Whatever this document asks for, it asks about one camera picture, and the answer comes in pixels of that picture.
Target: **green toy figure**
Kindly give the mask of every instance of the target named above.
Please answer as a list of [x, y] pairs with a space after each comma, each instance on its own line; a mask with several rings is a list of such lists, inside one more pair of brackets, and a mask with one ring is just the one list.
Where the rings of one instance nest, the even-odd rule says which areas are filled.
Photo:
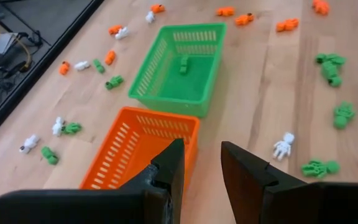
[[341, 105], [334, 109], [334, 127], [337, 129], [346, 128], [348, 122], [353, 119], [355, 114], [353, 104], [343, 101]]

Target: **orange toy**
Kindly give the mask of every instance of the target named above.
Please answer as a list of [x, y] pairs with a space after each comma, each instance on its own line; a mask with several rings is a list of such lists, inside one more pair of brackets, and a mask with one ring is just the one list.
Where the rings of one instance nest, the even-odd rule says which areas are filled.
[[66, 75], [69, 69], [70, 69], [70, 64], [66, 61], [63, 61], [62, 65], [59, 68], [59, 73], [61, 75]]
[[290, 31], [293, 30], [295, 28], [297, 28], [299, 25], [299, 20], [294, 18], [294, 19], [287, 19], [284, 22], [278, 22], [276, 25], [276, 31], [277, 32], [281, 32], [281, 31]]
[[249, 22], [253, 20], [254, 20], [254, 15], [252, 15], [252, 13], [248, 13], [246, 15], [241, 15], [237, 17], [234, 20], [234, 22], [236, 23], [236, 25], [243, 26], [243, 25], [247, 25]]
[[104, 62], [106, 65], [111, 65], [112, 61], [116, 58], [116, 53], [113, 50], [109, 50], [106, 57], [104, 58]]
[[118, 31], [122, 29], [122, 25], [115, 25], [109, 28], [109, 34], [113, 35], [113, 34], [118, 34]]
[[216, 15], [218, 16], [233, 16], [234, 8], [233, 7], [222, 7], [216, 10]]
[[156, 13], [165, 11], [165, 6], [163, 6], [163, 5], [161, 5], [161, 4], [154, 4], [154, 5], [152, 5], [152, 7], [150, 8], [150, 10], [151, 10], [154, 14], [156, 14]]
[[326, 16], [329, 13], [329, 4], [323, 0], [313, 0], [313, 9], [317, 14]]

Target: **skeleton figure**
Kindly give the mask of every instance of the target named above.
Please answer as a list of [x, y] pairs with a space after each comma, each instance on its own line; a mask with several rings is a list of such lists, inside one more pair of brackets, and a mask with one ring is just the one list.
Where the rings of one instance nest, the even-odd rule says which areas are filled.
[[32, 148], [37, 146], [39, 140], [40, 138], [37, 135], [35, 134], [31, 135], [31, 137], [29, 137], [24, 141], [23, 146], [19, 148], [19, 152], [24, 154], [29, 153]]
[[273, 157], [277, 158], [279, 161], [283, 159], [285, 155], [290, 156], [291, 154], [291, 145], [295, 137], [291, 133], [285, 133], [283, 140], [274, 144], [274, 153]]

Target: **white toy figure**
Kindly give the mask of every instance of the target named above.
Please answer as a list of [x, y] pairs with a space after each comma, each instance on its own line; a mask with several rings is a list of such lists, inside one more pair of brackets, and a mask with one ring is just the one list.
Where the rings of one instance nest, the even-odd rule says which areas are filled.
[[294, 135], [291, 133], [285, 133], [283, 140], [274, 144], [274, 153], [273, 157], [277, 158], [279, 161], [283, 159], [285, 155], [291, 155], [291, 145], [295, 139]]
[[62, 127], [64, 123], [65, 120], [63, 120], [63, 118], [61, 117], [56, 118], [56, 123], [52, 127], [54, 136], [60, 136], [62, 134]]
[[118, 34], [116, 34], [116, 39], [121, 40], [122, 38], [129, 35], [129, 31], [127, 27], [124, 27], [122, 29], [119, 29]]
[[82, 71], [86, 68], [89, 68], [91, 65], [89, 62], [87, 61], [83, 61], [83, 62], [78, 62], [74, 65], [74, 68], [77, 70], [77, 71]]
[[19, 152], [27, 154], [30, 152], [32, 148], [37, 146], [38, 141], [40, 138], [36, 136], [35, 134], [31, 135], [28, 139], [26, 139], [23, 143], [23, 146], [19, 148]]
[[154, 17], [154, 13], [152, 11], [150, 11], [149, 13], [147, 13], [147, 16], [146, 16], [146, 21], [148, 23], [152, 23], [154, 22], [155, 20], [155, 17]]

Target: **orange toy figure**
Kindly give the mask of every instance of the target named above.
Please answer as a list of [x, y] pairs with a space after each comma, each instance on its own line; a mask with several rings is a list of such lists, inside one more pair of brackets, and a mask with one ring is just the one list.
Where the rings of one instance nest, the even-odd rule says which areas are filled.
[[70, 64], [68, 62], [64, 61], [59, 68], [59, 73], [61, 75], [66, 75], [67, 72], [69, 71], [69, 69], [70, 69]]
[[152, 7], [150, 7], [150, 10], [151, 10], [154, 14], [156, 14], [156, 13], [165, 11], [165, 6], [163, 6], [163, 5], [161, 5], [161, 4], [154, 4], [154, 5], [152, 5]]
[[216, 15], [218, 16], [233, 16], [234, 8], [233, 7], [222, 7], [216, 10]]
[[122, 25], [115, 25], [109, 28], [109, 34], [113, 35], [113, 34], [118, 34], [118, 31], [122, 29]]
[[111, 65], [112, 61], [116, 58], [116, 53], [113, 50], [109, 50], [106, 57], [104, 58], [104, 62], [106, 65]]
[[329, 13], [329, 4], [324, 0], [313, 0], [313, 9], [317, 14], [326, 16]]
[[252, 13], [248, 13], [246, 15], [241, 15], [241, 16], [237, 17], [234, 20], [234, 22], [238, 26], [243, 26], [243, 25], [247, 25], [249, 22], [251, 22], [253, 20], [254, 20], [254, 15], [252, 15]]

